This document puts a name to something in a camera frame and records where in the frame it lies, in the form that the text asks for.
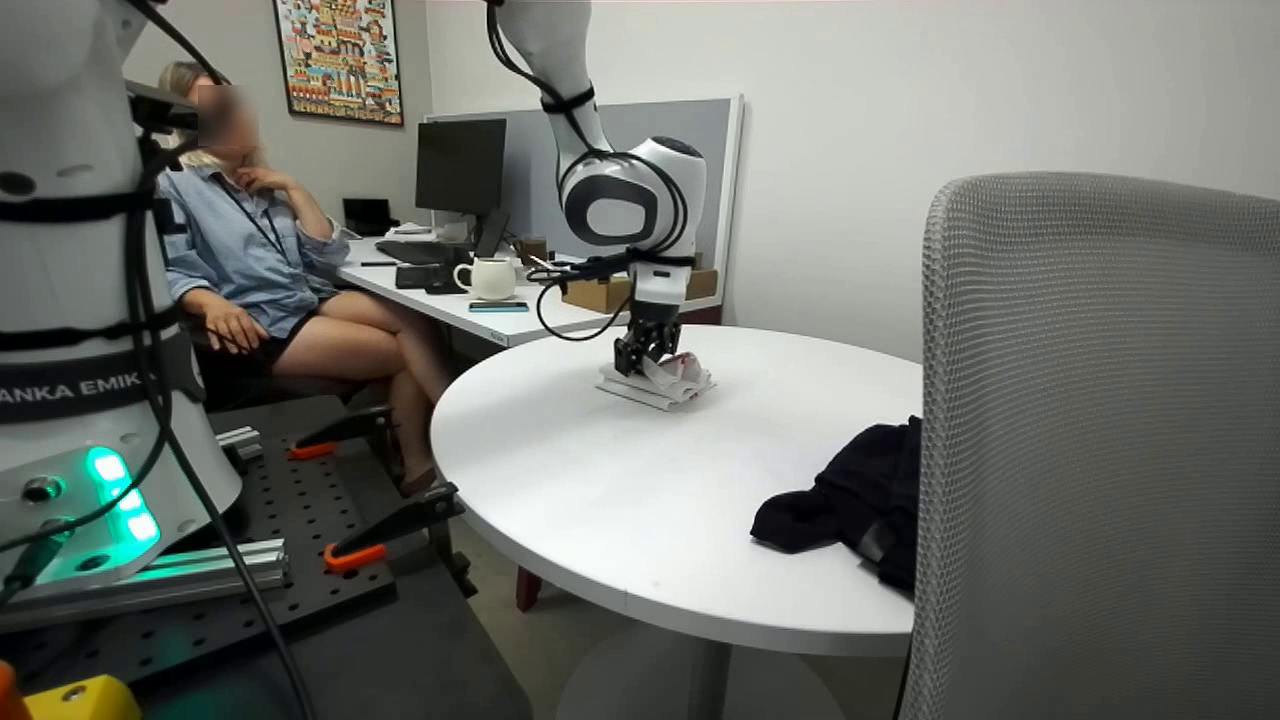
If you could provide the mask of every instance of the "black cloth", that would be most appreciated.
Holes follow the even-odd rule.
[[[847,543],[879,585],[918,592],[919,415],[852,434],[809,493],[757,509],[753,536],[782,552]]]

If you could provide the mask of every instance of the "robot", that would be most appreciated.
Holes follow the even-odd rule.
[[[4,7],[0,612],[128,585],[242,495],[147,221],[161,162],[119,75],[143,18],[147,0]]]
[[[706,159],[697,148],[652,137],[634,151],[607,148],[597,89],[588,80],[588,0],[489,0],[496,61],[539,89],[555,137],[555,187],[568,227],[600,253],[597,275],[628,267],[628,330],[614,348],[600,388],[676,408],[714,388],[714,373],[682,348],[682,302],[688,294],[706,211]]]

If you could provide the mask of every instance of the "white round table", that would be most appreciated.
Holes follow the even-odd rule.
[[[852,342],[688,324],[717,388],[658,413],[597,388],[614,330],[468,366],[431,443],[476,527],[520,566],[645,622],[803,654],[899,654],[912,604],[843,543],[786,555],[757,509],[870,422],[919,413],[919,363]]]

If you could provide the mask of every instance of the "gray office chair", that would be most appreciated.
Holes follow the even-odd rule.
[[[1280,205],[959,180],[926,275],[906,714],[1280,714]]]

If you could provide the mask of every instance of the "monitor screen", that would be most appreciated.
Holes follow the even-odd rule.
[[[507,120],[431,120],[418,129],[418,209],[499,211]]]

